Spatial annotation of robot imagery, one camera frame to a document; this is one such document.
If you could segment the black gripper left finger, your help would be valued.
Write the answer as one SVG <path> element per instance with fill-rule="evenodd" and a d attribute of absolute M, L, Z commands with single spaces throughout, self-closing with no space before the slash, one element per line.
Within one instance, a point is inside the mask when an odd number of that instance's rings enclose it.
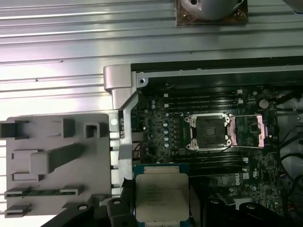
<path fill-rule="evenodd" d="M 44 224 L 45 227 L 136 227 L 134 216 L 135 181 L 124 179 L 120 197 L 73 205 Z"/>

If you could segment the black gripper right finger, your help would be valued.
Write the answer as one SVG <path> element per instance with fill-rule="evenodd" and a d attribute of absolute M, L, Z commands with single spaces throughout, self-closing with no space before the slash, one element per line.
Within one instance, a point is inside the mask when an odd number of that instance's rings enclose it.
<path fill-rule="evenodd" d="M 281 181 L 240 177 L 191 177 L 190 211 L 196 227 L 296 227 Z"/>

